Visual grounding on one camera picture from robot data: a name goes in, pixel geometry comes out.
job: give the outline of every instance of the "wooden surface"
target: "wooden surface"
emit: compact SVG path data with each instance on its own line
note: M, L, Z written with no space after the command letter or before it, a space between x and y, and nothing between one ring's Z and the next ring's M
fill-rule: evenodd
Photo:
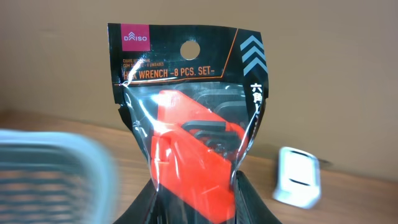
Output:
M104 144L119 166L118 215L150 178L144 156L129 132L21 112L3 113L0 128L73 132ZM315 208L303 210L272 199L273 161L247 156L240 169L283 223L398 223L398 183L323 170L322 199Z

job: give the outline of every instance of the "clear plastic bag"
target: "clear plastic bag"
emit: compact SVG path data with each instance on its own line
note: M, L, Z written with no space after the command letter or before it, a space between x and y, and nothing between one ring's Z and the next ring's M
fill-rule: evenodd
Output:
M234 223L235 174L268 95L260 34L134 24L109 24L108 32L115 102L166 222ZM201 48L193 60L180 55L188 40Z

